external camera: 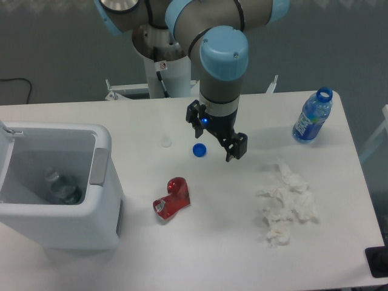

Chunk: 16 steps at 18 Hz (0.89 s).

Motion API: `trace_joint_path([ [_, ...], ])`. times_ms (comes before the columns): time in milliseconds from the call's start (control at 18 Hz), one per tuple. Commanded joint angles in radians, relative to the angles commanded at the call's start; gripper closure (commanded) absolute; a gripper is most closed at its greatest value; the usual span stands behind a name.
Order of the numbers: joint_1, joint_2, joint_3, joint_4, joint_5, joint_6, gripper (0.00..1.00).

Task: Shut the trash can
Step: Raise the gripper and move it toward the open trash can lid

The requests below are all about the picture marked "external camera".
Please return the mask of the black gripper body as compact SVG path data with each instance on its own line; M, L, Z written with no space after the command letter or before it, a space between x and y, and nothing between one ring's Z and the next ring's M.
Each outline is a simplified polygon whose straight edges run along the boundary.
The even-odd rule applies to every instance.
M214 116L207 113L206 109L207 107L204 104L199 106L197 138L203 134L204 130L207 130L219 142L234 142L238 139L238 135L234 130L237 110L227 116Z

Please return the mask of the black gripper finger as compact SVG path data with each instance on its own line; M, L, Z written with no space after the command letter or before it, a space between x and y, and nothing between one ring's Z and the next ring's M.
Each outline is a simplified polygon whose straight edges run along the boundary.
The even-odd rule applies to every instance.
M204 127L201 124L201 119L199 118L201 113L201 105L198 100L194 100L187 107L186 111L186 121L190 123L195 130L195 138L199 138L203 134Z
M226 150L226 162L240 159L247 152L248 136L245 133L229 132L219 138L219 143Z

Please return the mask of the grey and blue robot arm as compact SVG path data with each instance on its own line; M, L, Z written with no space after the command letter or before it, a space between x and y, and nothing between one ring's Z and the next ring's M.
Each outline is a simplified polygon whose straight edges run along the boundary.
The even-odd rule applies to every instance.
M187 108L195 135L212 134L227 159L240 159L248 138L234 130L249 63L245 32L284 17L289 1L96 1L113 33L149 25L179 44L199 72L199 99Z

